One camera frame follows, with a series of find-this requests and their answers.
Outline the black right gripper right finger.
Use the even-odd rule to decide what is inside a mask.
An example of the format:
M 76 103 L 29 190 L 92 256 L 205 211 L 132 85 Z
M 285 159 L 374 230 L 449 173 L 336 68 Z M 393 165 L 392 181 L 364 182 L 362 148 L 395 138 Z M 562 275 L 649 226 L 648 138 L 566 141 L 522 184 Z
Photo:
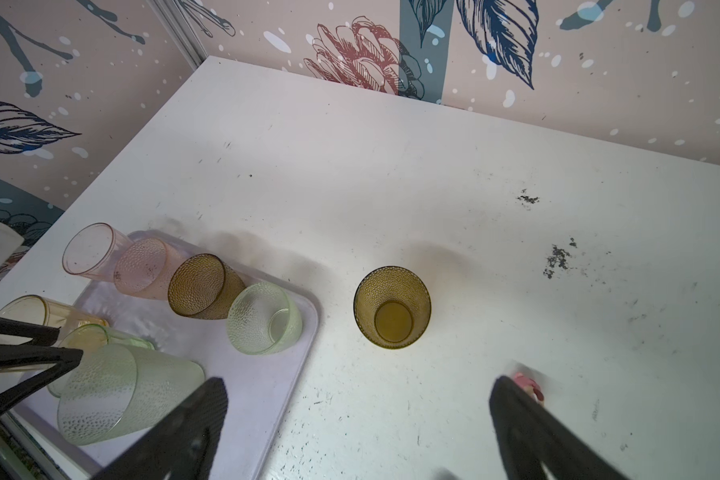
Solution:
M 489 408 L 509 479 L 626 479 L 509 377 L 495 381 Z

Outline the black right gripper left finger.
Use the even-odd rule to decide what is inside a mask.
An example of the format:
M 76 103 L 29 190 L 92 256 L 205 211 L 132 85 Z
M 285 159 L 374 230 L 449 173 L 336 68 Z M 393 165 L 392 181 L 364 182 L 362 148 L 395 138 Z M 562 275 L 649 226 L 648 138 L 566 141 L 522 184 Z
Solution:
M 213 377 L 96 473 L 96 479 L 208 479 L 228 409 L 224 381 Z

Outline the yellow glass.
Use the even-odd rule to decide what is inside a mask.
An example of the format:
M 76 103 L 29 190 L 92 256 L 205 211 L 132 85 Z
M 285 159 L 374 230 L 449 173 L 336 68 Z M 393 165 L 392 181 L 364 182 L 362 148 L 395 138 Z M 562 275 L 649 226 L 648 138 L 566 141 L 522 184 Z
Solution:
M 57 346 L 73 330 L 83 325 L 110 326 L 105 319 L 83 312 L 74 306 L 38 295 L 25 295 L 14 299 L 0 310 L 0 317 L 60 329 L 58 339 L 52 346 Z M 0 334 L 0 344 L 17 345 L 28 341 L 28 338 Z M 7 367 L 0 372 L 36 371 L 48 367 L 50 367 L 48 364 Z

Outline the small green glass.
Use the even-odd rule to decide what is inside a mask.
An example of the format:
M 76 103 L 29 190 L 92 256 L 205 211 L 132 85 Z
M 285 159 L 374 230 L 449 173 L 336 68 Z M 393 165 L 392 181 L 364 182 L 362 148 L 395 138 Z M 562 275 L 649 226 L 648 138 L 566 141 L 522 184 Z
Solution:
M 86 324 L 76 328 L 57 342 L 55 347 L 82 350 L 81 361 L 84 361 L 106 345 L 128 345 L 149 350 L 155 349 L 154 344 L 149 340 L 98 324 Z

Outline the pale green frosted glass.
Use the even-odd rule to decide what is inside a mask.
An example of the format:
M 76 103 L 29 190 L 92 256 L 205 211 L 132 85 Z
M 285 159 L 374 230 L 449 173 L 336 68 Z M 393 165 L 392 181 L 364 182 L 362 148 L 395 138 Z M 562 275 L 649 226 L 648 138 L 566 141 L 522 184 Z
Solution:
M 71 373 L 60 395 L 57 427 L 78 446 L 156 425 L 206 380 L 201 365 L 163 352 L 107 345 Z

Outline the lilac plastic tray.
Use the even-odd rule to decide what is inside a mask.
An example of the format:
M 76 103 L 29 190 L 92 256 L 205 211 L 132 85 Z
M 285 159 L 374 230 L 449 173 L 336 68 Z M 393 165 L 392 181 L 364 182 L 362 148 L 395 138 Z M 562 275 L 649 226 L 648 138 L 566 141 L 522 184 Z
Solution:
M 154 236 L 188 254 L 211 252 L 238 272 L 245 283 L 267 281 L 281 286 L 301 312 L 299 340 L 280 353 L 245 355 L 231 345 L 222 320 L 183 318 L 165 301 L 126 296 L 107 282 L 74 280 L 60 266 L 39 281 L 26 283 L 21 277 L 28 271 L 28 260 L 0 281 L 0 308 L 26 293 L 46 294 L 151 341 L 161 352 L 200 364 L 209 377 L 222 378 L 228 410 L 210 476 L 258 478 L 319 326 L 317 299 L 307 286 L 319 273 L 318 263 L 284 249 L 255 247 L 251 236 L 243 233 L 218 233 L 202 246 L 159 230 L 136 230 L 129 236 L 133 240 Z

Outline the pink glass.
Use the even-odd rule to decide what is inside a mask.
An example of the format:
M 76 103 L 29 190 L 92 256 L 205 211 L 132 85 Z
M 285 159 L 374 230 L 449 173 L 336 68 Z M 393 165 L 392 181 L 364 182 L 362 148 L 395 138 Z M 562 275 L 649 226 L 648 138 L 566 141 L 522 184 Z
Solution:
M 140 239 L 116 262 L 113 283 L 124 295 L 166 300 L 170 281 L 187 258 L 184 252 L 159 238 Z
M 112 283 L 117 261 L 132 244 L 132 239 L 107 223 L 88 225 L 67 244 L 62 268 L 70 275 Z

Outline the pale green short glass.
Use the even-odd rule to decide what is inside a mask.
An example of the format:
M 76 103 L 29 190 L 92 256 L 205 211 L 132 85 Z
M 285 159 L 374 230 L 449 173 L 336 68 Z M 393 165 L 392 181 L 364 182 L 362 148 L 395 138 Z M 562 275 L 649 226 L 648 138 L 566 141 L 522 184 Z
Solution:
M 270 282 L 243 290 L 227 316 L 231 345 L 246 355 L 272 355 L 297 343 L 302 331 L 301 313 L 286 291 Z

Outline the olive amber glass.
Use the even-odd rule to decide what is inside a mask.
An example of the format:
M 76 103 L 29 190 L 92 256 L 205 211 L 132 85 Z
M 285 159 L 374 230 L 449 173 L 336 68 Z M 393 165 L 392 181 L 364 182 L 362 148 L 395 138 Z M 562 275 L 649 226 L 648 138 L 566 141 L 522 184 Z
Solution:
M 173 274 L 167 299 L 172 311 L 201 320 L 226 319 L 236 298 L 245 290 L 242 278 L 211 253 L 191 256 Z

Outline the brown tall glass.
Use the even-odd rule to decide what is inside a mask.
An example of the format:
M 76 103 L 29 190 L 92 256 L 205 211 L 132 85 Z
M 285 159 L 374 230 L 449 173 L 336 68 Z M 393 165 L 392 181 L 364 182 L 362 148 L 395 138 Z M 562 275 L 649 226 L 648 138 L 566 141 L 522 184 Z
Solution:
M 362 334 L 385 349 L 402 349 L 426 331 L 432 300 L 424 282 L 401 266 L 368 273 L 353 298 L 353 314 Z

